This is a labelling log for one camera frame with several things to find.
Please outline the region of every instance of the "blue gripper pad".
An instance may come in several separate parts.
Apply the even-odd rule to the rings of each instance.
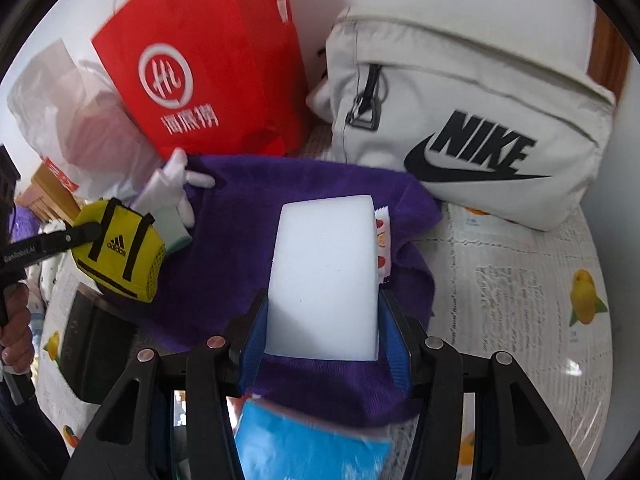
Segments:
[[[409,351],[396,324],[391,306],[381,292],[378,294],[378,330],[394,384],[405,397],[409,397],[413,389]]]
[[[240,377],[238,379],[239,392],[244,394],[247,388],[254,384],[255,377],[260,368],[264,346],[267,343],[267,310],[269,299],[264,295],[264,300],[260,305],[258,314],[254,319],[254,324],[244,343],[244,349],[240,354]]]

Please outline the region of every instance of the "nike swoosh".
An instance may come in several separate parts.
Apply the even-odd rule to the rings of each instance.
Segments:
[[[530,180],[532,178],[548,178],[548,175],[522,175],[483,170],[457,170],[455,168],[440,168],[431,164],[424,155],[427,144],[431,140],[427,137],[404,159],[404,167],[415,178],[423,182],[487,182],[492,180]]]

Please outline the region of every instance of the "black stripe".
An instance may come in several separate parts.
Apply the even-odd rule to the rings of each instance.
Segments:
[[[100,222],[100,227],[102,232],[100,233],[100,238],[98,238],[94,244],[91,246],[91,250],[89,251],[89,259],[94,262],[98,261],[98,256],[100,256],[100,251],[102,250],[102,244],[104,243],[104,237],[107,234],[107,230],[109,229],[109,224],[111,220],[113,220],[113,213],[116,211],[116,206],[122,205],[122,202],[117,198],[112,198],[109,200],[107,207],[104,208],[104,214],[102,215],[102,221]]]
[[[136,264],[136,259],[138,258],[138,253],[140,252],[140,247],[142,247],[142,241],[145,239],[146,231],[149,229],[151,224],[155,222],[156,219],[151,216],[150,213],[144,215],[140,224],[138,224],[138,230],[136,231],[136,235],[133,237],[133,241],[131,243],[131,248],[129,249],[129,256],[127,257],[127,264],[124,266],[124,272],[122,273],[122,279],[131,281],[131,275],[133,274],[133,267]]]
[[[98,280],[103,280],[105,283],[109,283],[109,285],[111,285],[113,288],[117,288],[120,292],[124,292],[124,294],[126,294],[127,296],[131,296],[132,298],[138,297],[138,295],[135,292],[132,292],[128,288],[124,288],[122,285],[120,285],[117,282],[114,282],[108,276],[105,276],[101,272],[98,272],[97,270],[92,269],[81,260],[78,260],[78,267],[80,267],[84,272],[87,272],[89,276],[94,275]]]

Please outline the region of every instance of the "green leaf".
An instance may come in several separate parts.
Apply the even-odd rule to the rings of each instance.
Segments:
[[[596,297],[596,312],[608,312],[607,305],[605,305],[602,300]]]

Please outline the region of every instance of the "red paper bag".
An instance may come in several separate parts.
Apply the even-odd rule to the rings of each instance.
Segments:
[[[295,154],[308,137],[288,0],[129,0],[93,44],[165,158]]]

